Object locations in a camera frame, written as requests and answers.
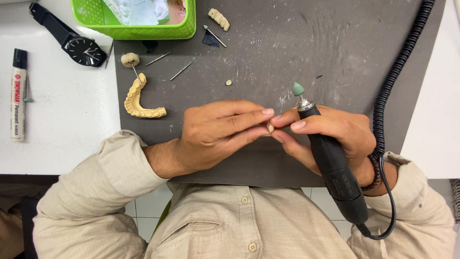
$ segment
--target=plaster model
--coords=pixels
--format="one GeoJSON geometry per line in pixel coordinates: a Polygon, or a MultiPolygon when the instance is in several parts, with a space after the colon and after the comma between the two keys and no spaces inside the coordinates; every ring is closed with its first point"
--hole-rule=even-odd
{"type": "Polygon", "coordinates": [[[207,13],[212,19],[214,19],[214,21],[216,21],[220,27],[222,27],[224,29],[224,31],[227,31],[230,27],[230,23],[227,21],[227,19],[225,19],[225,17],[222,15],[222,13],[220,13],[219,11],[217,11],[216,9],[214,8],[211,8],[209,10],[209,13],[207,13]]]}
{"type": "Polygon", "coordinates": [[[125,67],[134,67],[135,65],[139,64],[140,60],[138,55],[134,53],[127,53],[121,56],[121,62],[125,67]]]}
{"type": "Polygon", "coordinates": [[[273,127],[273,125],[270,123],[267,124],[267,128],[270,133],[272,133],[275,130],[275,127],[273,127]]]}
{"type": "Polygon", "coordinates": [[[165,116],[166,109],[164,107],[156,109],[144,109],[141,107],[139,104],[139,99],[141,98],[141,90],[144,88],[147,80],[145,79],[145,75],[143,73],[139,74],[139,78],[142,82],[142,85],[137,79],[134,80],[131,88],[129,88],[128,97],[126,97],[125,109],[129,114],[140,118],[159,118],[165,116]]]}

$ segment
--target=shirt button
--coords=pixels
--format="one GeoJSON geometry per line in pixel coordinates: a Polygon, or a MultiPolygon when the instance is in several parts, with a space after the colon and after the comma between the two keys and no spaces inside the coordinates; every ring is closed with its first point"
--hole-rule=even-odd
{"type": "Polygon", "coordinates": [[[251,243],[251,244],[249,245],[249,250],[250,250],[251,252],[256,251],[256,249],[257,249],[257,245],[256,245],[256,244],[251,243]]]}

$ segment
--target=beige shirt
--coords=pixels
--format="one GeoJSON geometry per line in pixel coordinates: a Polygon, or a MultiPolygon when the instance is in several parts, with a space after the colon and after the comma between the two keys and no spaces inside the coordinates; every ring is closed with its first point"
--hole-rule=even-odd
{"type": "MultiPolygon", "coordinates": [[[[398,221],[384,240],[353,226],[344,241],[299,188],[169,183],[169,215],[147,244],[133,219],[120,213],[167,181],[152,171],[143,146],[134,133],[119,131],[60,176],[34,218],[40,258],[452,258],[449,207],[413,162],[392,153],[387,160],[399,165],[392,191],[398,221]]],[[[366,225],[380,234],[390,221],[388,195],[366,202],[373,208],[366,225]]]]}

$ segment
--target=wristwatch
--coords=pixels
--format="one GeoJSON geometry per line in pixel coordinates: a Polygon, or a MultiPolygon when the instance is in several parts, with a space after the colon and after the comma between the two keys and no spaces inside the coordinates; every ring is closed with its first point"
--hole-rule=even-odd
{"type": "Polygon", "coordinates": [[[107,54],[99,48],[94,39],[78,35],[46,8],[32,3],[29,12],[35,21],[51,32],[61,44],[61,48],[78,64],[100,67],[107,59],[107,54]]]}

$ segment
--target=shirt sleeve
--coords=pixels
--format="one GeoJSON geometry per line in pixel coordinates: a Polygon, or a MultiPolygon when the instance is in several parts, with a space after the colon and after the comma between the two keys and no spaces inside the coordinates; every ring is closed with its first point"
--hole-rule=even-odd
{"type": "Polygon", "coordinates": [[[59,177],[37,206],[34,243],[40,258],[142,258],[147,243],[122,214],[133,199],[168,179],[153,172],[133,132],[121,130],[99,151],[59,177]]]}
{"type": "MultiPolygon", "coordinates": [[[[397,221],[393,232],[375,241],[364,237],[353,225],[348,245],[358,258],[452,258],[456,233],[454,218],[444,198],[428,186],[423,172],[414,162],[391,152],[386,162],[399,166],[398,179],[391,191],[397,221]]],[[[371,206],[366,226],[373,235],[383,233],[390,224],[388,194],[365,197],[371,206]]]]}

